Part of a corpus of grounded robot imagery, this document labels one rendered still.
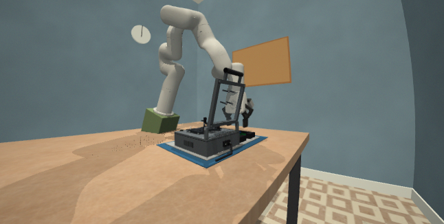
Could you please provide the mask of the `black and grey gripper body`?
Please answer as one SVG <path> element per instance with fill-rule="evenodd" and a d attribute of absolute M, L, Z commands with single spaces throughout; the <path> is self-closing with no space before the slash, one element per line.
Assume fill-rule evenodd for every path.
<path fill-rule="evenodd" d="M 246 93 L 244 92 L 244 94 L 243 94 L 243 100 L 242 100 L 242 104 L 241 104 L 241 110 L 240 110 L 240 113 L 239 113 L 239 114 L 244 113 L 244 111 L 247 112 L 247 109 L 245 108 L 245 104 L 247 105 L 247 96 L 246 96 Z M 244 108 L 245 108 L 245 109 L 244 109 Z"/>

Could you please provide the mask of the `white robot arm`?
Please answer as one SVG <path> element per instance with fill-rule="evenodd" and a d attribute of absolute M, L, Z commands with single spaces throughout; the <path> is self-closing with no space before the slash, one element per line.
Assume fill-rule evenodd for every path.
<path fill-rule="evenodd" d="M 201 49 L 207 51 L 212 59 L 214 67 L 212 76 L 223 79 L 225 67 L 244 73 L 241 63 L 231 63 L 224 46 L 215 39 L 210 26 L 200 12 L 185 8 L 165 5 L 160 12 L 163 23 L 169 25 L 166 33 L 167 43 L 159 47 L 159 69 L 166 77 L 159 96 L 157 107 L 153 111 L 164 116 L 172 116 L 171 112 L 175 103 L 180 82 L 185 74 L 185 69 L 173 60 L 182 57 L 182 34 L 184 30 L 191 30 Z"/>

